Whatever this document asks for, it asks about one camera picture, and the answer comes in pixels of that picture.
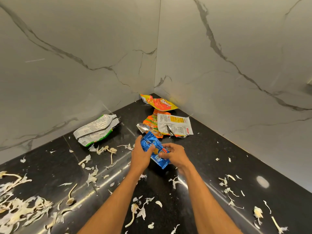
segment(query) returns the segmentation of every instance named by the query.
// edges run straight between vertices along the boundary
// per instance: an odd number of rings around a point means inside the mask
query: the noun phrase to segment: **forearm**
[[[129,172],[78,234],[120,234],[133,191],[141,174]]]
[[[212,196],[193,164],[189,163],[184,169],[184,173],[198,233],[241,234],[241,231]]]

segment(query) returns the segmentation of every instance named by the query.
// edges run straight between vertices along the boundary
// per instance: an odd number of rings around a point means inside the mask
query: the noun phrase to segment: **blue snack packet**
[[[141,146],[144,152],[146,152],[151,147],[152,144],[155,145],[156,148],[152,153],[151,159],[153,159],[155,163],[157,163],[159,166],[161,166],[162,169],[164,169],[169,164],[170,161],[169,159],[163,159],[159,157],[158,153],[159,152],[169,153],[169,151],[166,150],[162,146],[158,138],[156,138],[155,135],[149,131],[141,140]]]

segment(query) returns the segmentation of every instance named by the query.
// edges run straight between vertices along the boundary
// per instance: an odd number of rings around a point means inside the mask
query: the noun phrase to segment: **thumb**
[[[161,153],[158,154],[158,156],[163,158],[163,159],[170,158],[170,155],[171,155],[171,153],[164,153],[164,152],[161,152]]]
[[[153,153],[153,151],[154,151],[154,149],[155,149],[155,145],[152,145],[151,147],[149,147],[149,149],[146,151],[146,153],[147,153],[149,156],[151,156],[152,153]]]

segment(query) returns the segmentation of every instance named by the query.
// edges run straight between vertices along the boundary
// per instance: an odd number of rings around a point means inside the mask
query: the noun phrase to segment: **hand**
[[[148,151],[144,152],[141,146],[141,138],[142,135],[135,140],[135,148],[131,153],[130,165],[130,172],[137,173],[138,175],[141,175],[148,167],[151,155],[155,149],[155,145],[152,145]]]
[[[184,169],[191,164],[188,159],[184,148],[181,145],[177,145],[174,143],[165,143],[163,144],[164,148],[169,150],[169,153],[159,153],[159,157],[167,159],[169,158],[170,162],[175,165],[179,172],[184,173]]]

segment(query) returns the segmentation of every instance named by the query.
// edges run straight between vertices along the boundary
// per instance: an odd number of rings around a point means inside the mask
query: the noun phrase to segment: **yellow snack wrapper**
[[[143,95],[140,94],[143,102],[146,104],[152,105],[154,108],[156,108],[159,111],[166,112],[170,110],[178,109],[176,105],[174,105],[172,102],[167,101],[163,98],[153,98],[152,95]]]

